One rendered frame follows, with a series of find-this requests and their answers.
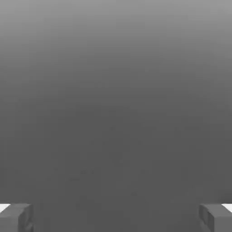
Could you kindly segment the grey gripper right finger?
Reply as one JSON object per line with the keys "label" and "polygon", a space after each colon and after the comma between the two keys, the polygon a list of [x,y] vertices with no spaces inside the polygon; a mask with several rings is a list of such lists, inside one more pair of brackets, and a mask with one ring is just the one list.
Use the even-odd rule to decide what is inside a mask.
{"label": "grey gripper right finger", "polygon": [[232,232],[232,203],[200,204],[202,232]]}

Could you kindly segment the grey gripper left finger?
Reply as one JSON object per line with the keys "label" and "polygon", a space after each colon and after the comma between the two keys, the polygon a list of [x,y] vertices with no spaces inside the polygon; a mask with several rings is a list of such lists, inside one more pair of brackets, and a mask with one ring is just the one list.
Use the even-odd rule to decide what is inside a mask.
{"label": "grey gripper left finger", "polygon": [[0,203],[0,232],[34,232],[33,205]]}

